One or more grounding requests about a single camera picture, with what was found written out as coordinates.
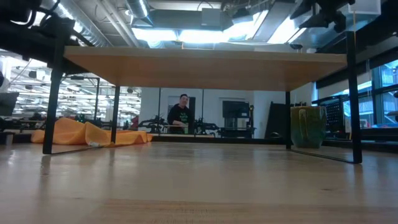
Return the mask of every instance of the mug handle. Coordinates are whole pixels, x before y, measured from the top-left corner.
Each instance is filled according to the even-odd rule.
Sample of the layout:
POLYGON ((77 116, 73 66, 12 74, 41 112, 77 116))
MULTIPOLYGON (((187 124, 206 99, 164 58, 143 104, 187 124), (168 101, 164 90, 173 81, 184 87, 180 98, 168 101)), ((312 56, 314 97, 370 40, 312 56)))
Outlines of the mug handle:
POLYGON ((306 140, 308 139, 308 130, 307 130, 307 112, 305 109, 301 109, 298 111, 298 120, 300 121, 300 132, 301 137, 306 140))

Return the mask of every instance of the pipe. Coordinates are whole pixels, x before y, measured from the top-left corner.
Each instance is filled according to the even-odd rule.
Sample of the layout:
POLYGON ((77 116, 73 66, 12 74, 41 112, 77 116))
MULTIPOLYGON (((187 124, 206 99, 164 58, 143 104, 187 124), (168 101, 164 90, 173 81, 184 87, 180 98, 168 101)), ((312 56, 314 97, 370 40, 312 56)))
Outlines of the pipe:
MULTIPOLYGON (((43 0, 44 8, 51 8, 54 5, 53 0, 43 0)), ((80 32, 83 37, 89 40, 96 47, 112 46, 112 43, 105 37, 94 22, 81 10, 73 0, 62 0, 55 12, 61 17, 72 17, 83 27, 80 32)))
POLYGON ((147 0, 125 0, 127 8, 132 16, 141 19, 149 25, 153 26, 153 22, 149 17, 150 7, 147 0))
POLYGON ((116 11, 115 7, 109 2, 109 0, 102 0, 102 1, 105 3, 105 6, 110 10, 111 14, 113 14, 113 16, 119 22, 120 26, 124 29, 126 34, 130 37, 131 41, 136 45, 136 47, 140 47, 140 44, 136 36, 133 34, 131 28, 128 28, 122 17, 116 11))
POLYGON ((104 13, 105 16, 109 19, 109 21, 112 23, 113 27, 119 32, 119 34, 122 36, 123 40, 126 41, 126 43, 128 44, 128 46, 130 47, 134 47, 134 43, 129 39, 128 36, 126 36, 126 34, 123 32, 123 30, 119 27, 119 25, 116 23, 116 21, 113 19, 113 17, 111 16, 111 14, 108 12, 108 10, 106 10, 104 4, 102 4, 102 2, 100 0, 96 0, 96 3, 99 7, 99 9, 101 9, 104 13))

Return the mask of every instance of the wooden desk surface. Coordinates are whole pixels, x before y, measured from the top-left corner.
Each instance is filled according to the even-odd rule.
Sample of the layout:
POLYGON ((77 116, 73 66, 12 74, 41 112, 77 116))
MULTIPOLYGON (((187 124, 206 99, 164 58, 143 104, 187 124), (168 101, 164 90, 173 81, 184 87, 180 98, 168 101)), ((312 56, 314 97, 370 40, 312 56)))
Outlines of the wooden desk surface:
POLYGON ((291 91, 346 66, 346 55, 66 47, 65 57, 116 86, 291 91))
POLYGON ((397 173, 397 154, 366 151, 352 165, 285 146, 13 144, 0 146, 0 223, 396 224, 397 173))

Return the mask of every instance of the black metal table leg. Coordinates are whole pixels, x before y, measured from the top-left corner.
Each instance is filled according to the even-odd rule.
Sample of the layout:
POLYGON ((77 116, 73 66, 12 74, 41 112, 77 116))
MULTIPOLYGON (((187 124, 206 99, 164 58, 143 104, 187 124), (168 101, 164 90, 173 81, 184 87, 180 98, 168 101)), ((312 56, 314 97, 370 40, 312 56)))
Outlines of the black metal table leg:
POLYGON ((100 93, 100 78, 97 78, 97 92, 95 96, 95 110, 94 110, 94 121, 97 120, 97 110, 98 110, 98 95, 100 93))
POLYGON ((286 102, 286 149, 292 148, 292 135, 290 127, 290 92, 285 92, 285 102, 286 102))
POLYGON ((47 120, 44 132, 43 154, 52 154, 52 141, 58 106, 58 92, 63 75, 63 54, 65 52, 65 43, 70 37, 70 32, 71 30, 66 29, 64 26, 59 27, 57 32, 58 35, 55 45, 53 70, 51 72, 49 107, 47 108, 47 120))
POLYGON ((113 143, 116 143, 116 130, 118 128, 119 96, 120 96, 120 86, 117 86, 114 89, 114 103, 113 103, 113 117, 112 117, 111 142, 113 143))
POLYGON ((353 140, 353 162, 362 163, 361 127, 359 122, 358 81, 356 76, 356 46, 354 32, 346 33, 347 66, 349 71, 349 104, 351 109, 351 136, 353 140))

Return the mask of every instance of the table top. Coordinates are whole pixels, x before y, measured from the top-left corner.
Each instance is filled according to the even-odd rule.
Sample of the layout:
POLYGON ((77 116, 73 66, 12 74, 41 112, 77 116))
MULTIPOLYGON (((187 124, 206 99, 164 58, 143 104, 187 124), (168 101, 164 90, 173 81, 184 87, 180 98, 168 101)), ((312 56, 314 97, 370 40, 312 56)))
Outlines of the table top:
POLYGON ((291 91, 346 66, 346 55, 66 47, 65 58, 116 86, 291 91))

